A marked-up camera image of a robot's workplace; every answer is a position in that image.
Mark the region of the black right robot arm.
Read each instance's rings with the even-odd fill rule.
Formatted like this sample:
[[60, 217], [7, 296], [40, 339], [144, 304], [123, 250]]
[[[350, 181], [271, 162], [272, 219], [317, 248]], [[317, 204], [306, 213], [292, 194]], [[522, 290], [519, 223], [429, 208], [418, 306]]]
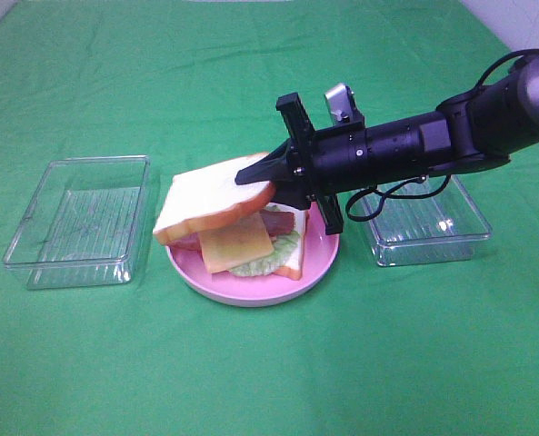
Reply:
[[269, 181], [274, 201], [306, 210], [316, 203], [325, 231], [340, 233], [352, 217], [349, 204], [375, 194], [400, 199], [403, 188], [430, 177], [478, 173], [509, 162], [513, 153], [539, 143], [539, 49], [504, 57], [508, 74], [450, 97], [429, 113], [367, 126], [351, 88], [326, 93], [333, 124], [313, 127], [297, 94], [276, 104], [289, 136], [258, 163], [240, 170], [239, 185]]

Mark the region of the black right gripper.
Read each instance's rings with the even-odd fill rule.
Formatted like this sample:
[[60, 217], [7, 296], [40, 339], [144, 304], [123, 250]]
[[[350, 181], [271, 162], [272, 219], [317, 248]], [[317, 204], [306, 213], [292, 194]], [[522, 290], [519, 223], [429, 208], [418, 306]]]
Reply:
[[273, 182], [272, 203], [309, 210], [316, 203], [328, 235], [341, 233], [344, 218], [337, 194], [350, 190], [355, 150], [365, 125], [350, 123], [316, 130], [297, 93], [277, 99], [289, 139], [266, 157], [239, 170], [237, 185]]

